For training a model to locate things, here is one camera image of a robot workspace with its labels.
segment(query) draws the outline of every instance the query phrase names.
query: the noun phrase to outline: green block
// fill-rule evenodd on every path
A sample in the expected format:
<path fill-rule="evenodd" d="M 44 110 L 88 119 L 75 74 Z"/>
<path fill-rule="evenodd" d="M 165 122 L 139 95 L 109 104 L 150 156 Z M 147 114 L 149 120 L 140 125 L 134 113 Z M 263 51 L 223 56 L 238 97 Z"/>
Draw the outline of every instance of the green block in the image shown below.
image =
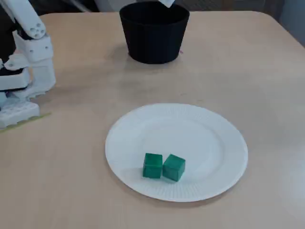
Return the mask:
<path fill-rule="evenodd" d="M 174 181 L 179 181 L 185 170 L 185 160 L 170 154 L 163 164 L 163 176 Z"/>
<path fill-rule="evenodd" d="M 163 159 L 160 154 L 145 154 L 143 165 L 143 177 L 157 178 L 161 177 Z"/>

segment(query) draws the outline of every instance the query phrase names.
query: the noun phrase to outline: paper plate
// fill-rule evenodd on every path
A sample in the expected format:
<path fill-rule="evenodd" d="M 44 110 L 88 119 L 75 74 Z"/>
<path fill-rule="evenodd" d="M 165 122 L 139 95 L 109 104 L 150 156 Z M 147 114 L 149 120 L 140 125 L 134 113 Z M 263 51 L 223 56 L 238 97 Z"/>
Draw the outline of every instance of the paper plate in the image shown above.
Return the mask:
<path fill-rule="evenodd" d="M 111 170 L 133 190 L 156 199 L 192 202 L 217 196 L 243 175 L 248 150 L 240 132 L 220 115 L 188 104 L 153 104 L 120 118 L 108 133 Z M 142 177 L 145 153 L 186 160 L 179 182 Z"/>

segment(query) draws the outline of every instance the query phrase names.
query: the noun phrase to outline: black bucket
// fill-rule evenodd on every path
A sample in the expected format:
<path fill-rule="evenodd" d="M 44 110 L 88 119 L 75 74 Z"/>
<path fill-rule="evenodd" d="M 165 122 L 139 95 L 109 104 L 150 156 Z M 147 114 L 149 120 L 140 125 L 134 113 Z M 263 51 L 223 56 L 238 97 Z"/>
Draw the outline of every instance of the black bucket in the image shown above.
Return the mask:
<path fill-rule="evenodd" d="M 129 55 L 142 63 L 167 63 L 180 51 L 190 13 L 157 1 L 137 2 L 123 7 L 120 17 Z"/>

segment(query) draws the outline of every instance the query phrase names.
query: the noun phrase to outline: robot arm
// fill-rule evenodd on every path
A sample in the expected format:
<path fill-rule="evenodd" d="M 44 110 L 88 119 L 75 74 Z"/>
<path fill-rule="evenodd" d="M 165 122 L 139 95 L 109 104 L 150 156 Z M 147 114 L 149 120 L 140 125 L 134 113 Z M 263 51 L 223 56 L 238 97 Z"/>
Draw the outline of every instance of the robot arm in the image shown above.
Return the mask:
<path fill-rule="evenodd" d="M 18 22 L 26 34 L 33 39 L 40 39 L 46 28 L 27 0 L 0 0 L 0 4 L 12 19 Z"/>
<path fill-rule="evenodd" d="M 13 32 L 17 52 L 6 63 L 0 59 L 0 129 L 39 116 L 39 106 L 29 102 L 45 94 L 56 82 L 53 47 L 46 28 L 28 0 L 0 0 L 19 27 Z M 32 80 L 29 73 L 32 68 Z"/>
<path fill-rule="evenodd" d="M 44 94 L 56 82 L 53 48 L 45 25 L 28 0 L 0 0 L 0 4 L 22 31 L 13 32 L 18 53 L 11 55 L 4 63 L 6 70 L 22 70 L 22 73 L 0 75 L 0 92 L 14 90 L 13 94 L 21 100 Z M 33 69 L 31 82 L 28 67 Z"/>

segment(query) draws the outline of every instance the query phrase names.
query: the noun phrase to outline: beige tabletop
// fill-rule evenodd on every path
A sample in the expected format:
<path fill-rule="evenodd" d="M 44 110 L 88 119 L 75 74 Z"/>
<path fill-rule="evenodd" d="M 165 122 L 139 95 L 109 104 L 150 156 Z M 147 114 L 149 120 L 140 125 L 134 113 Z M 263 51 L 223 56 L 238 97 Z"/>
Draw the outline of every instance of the beige tabletop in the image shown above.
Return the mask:
<path fill-rule="evenodd" d="M 305 49 L 256 12 L 192 13 L 179 58 L 132 60 L 117 13 L 42 17 L 56 86 L 48 117 L 0 134 L 2 229 L 305 228 Z M 249 164 L 223 195 L 194 203 L 142 196 L 104 155 L 111 125 L 152 103 L 215 111 L 244 135 Z"/>

